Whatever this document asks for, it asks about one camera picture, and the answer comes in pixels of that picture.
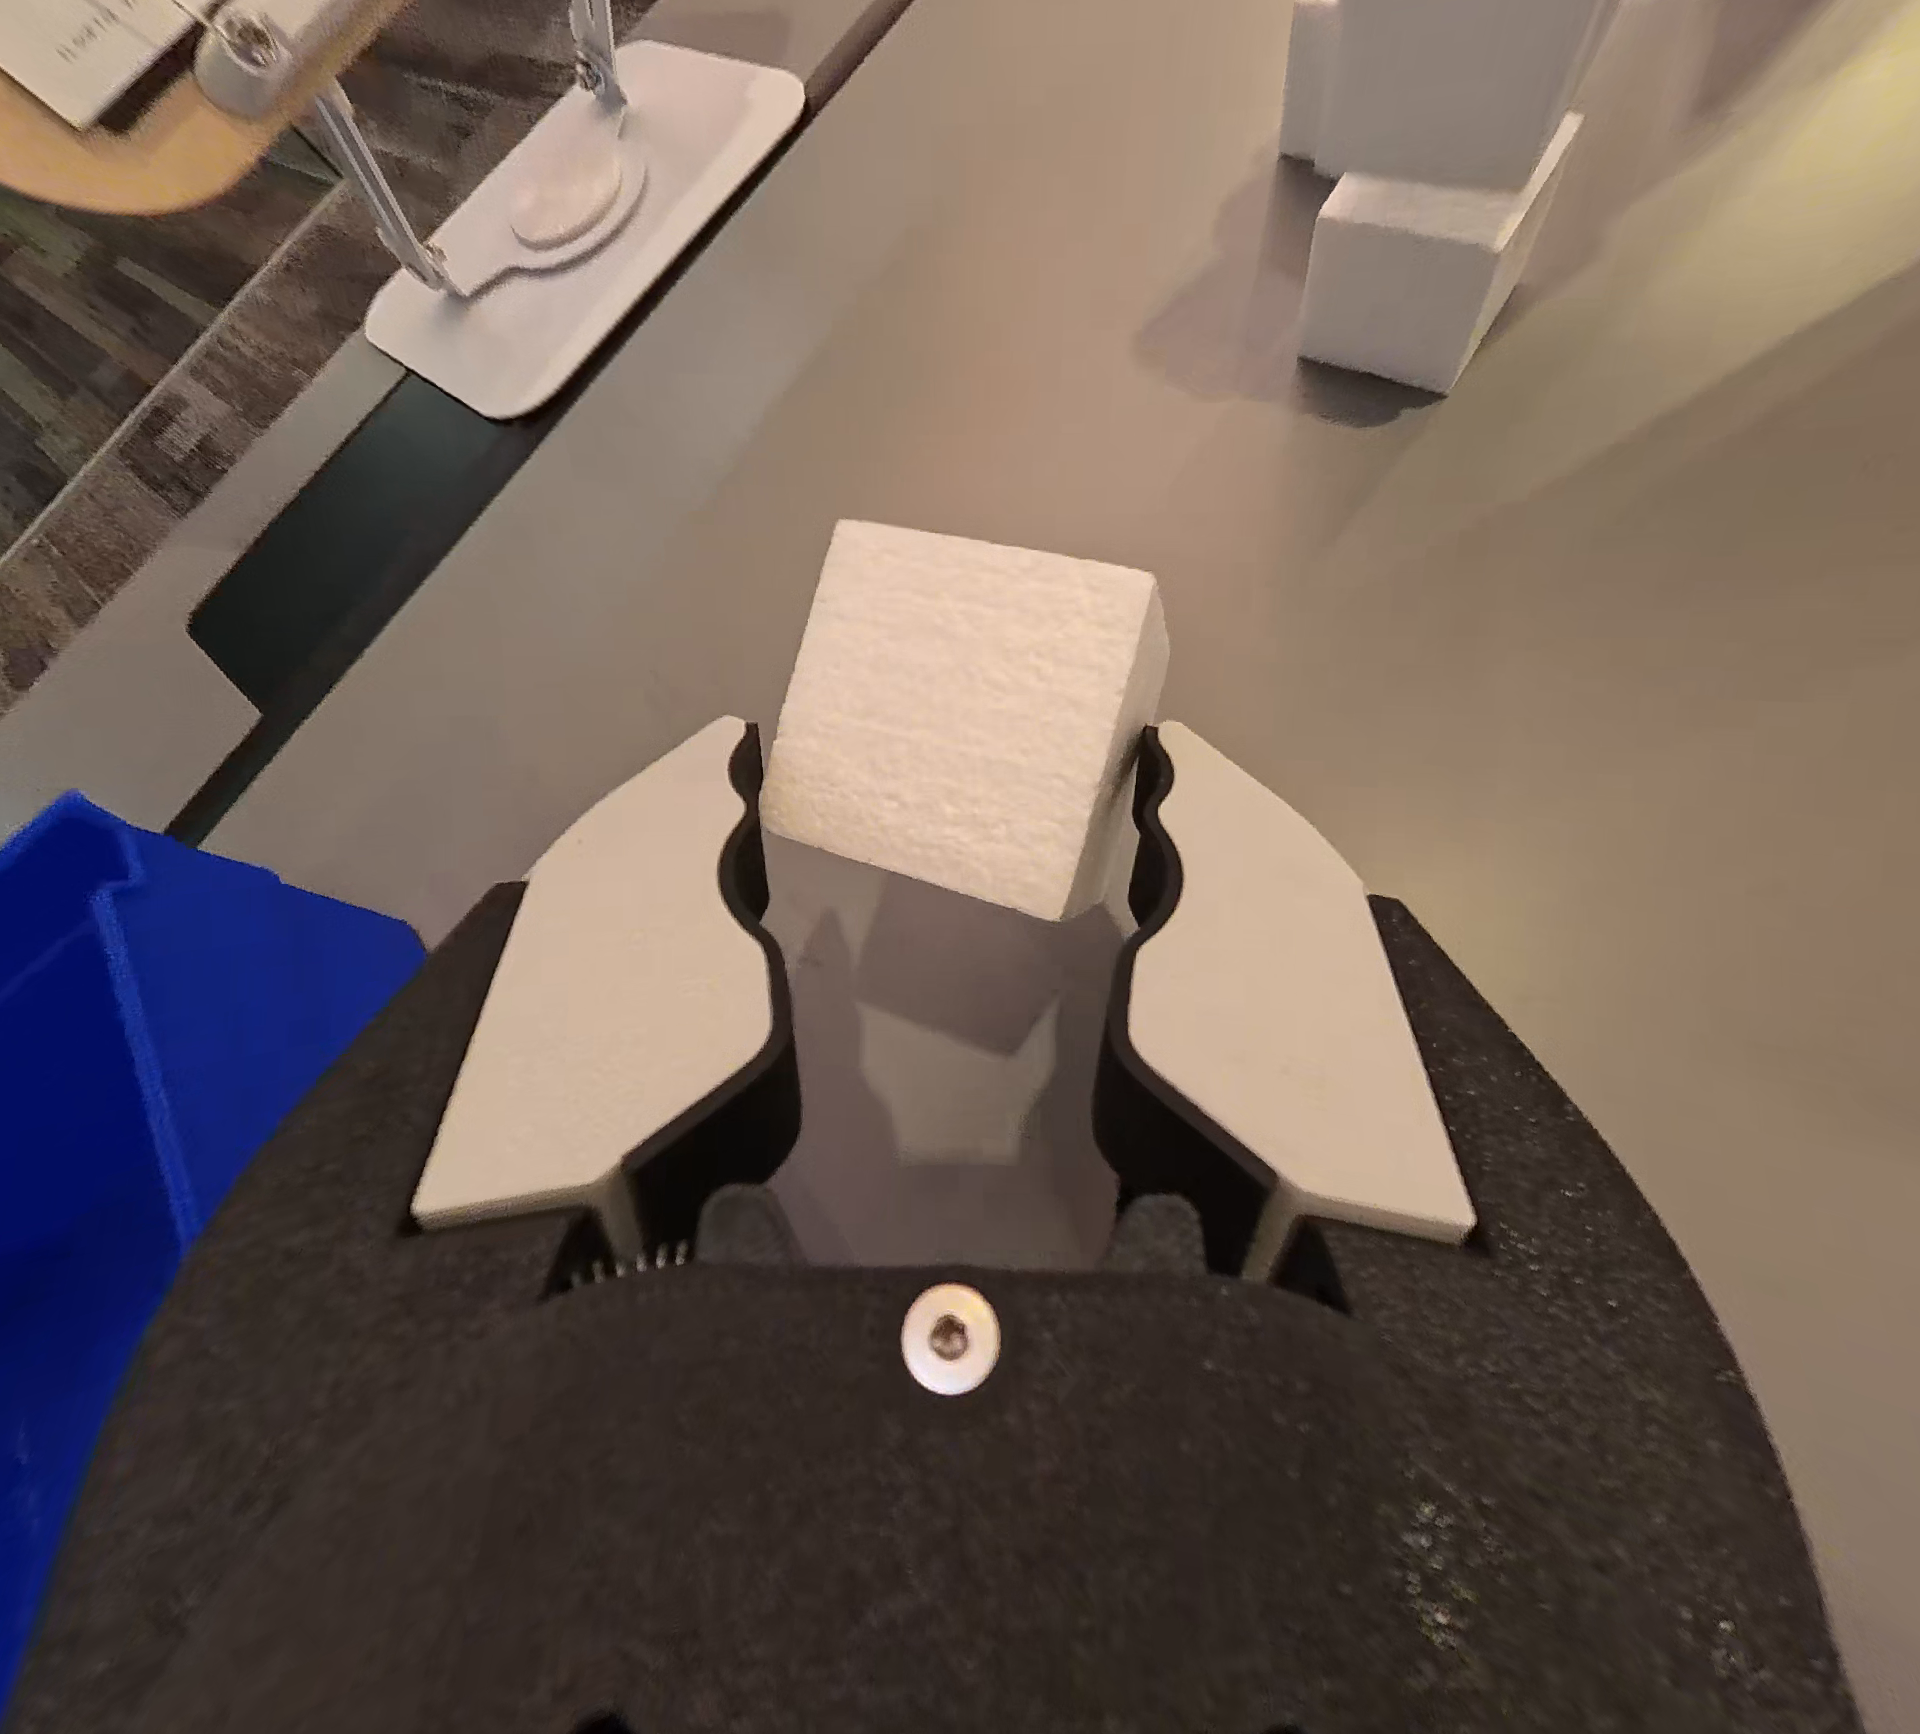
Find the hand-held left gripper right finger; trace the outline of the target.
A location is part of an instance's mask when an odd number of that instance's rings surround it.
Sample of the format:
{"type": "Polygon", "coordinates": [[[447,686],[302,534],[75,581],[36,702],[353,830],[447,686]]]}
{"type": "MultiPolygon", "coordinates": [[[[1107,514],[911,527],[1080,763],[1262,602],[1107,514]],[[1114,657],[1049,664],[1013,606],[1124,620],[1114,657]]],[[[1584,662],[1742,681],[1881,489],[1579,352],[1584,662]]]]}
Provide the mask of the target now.
{"type": "Polygon", "coordinates": [[[1097,1051],[1117,1211],[1176,1202],[1206,1274],[1274,1274],[1320,1226],[1469,1246],[1476,1202],[1353,869],[1178,723],[1139,738],[1132,822],[1097,1051]]]}

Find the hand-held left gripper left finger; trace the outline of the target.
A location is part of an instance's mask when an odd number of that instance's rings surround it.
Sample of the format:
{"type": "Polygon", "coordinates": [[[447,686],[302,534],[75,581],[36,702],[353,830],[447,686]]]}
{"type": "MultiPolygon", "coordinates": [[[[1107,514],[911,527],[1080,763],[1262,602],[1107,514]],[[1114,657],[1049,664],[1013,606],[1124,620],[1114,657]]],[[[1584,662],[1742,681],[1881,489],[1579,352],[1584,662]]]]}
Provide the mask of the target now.
{"type": "Polygon", "coordinates": [[[409,1216],[585,1211],[628,1267],[683,1259],[712,1194],[791,1151],[791,998],[758,730],[721,717],[527,871],[409,1216]]]}

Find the blue plastic bin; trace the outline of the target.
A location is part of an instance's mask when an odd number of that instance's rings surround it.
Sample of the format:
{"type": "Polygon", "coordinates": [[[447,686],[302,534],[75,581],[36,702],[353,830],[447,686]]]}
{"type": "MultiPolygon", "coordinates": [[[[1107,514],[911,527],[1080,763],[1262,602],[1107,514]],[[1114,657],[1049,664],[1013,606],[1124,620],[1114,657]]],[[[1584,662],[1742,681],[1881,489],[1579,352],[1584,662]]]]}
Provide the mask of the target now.
{"type": "Polygon", "coordinates": [[[78,790],[3,840],[3,1691],[182,1259],[423,955],[405,923],[78,790]]]}

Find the white and wooden document stand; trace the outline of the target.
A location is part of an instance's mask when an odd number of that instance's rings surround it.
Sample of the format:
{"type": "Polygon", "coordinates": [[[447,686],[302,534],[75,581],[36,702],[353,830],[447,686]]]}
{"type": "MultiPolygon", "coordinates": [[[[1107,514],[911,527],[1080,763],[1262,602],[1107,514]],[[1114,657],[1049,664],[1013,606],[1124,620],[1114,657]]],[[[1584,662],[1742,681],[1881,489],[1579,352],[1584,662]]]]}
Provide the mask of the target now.
{"type": "Polygon", "coordinates": [[[644,38],[567,0],[572,87],[430,237],[409,223],[344,89],[409,0],[218,0],[88,129],[3,75],[3,187],[156,218],[226,194],[299,119],[398,271],[370,347],[487,422],[551,403],[716,223],[803,114],[780,67],[644,38]]]}

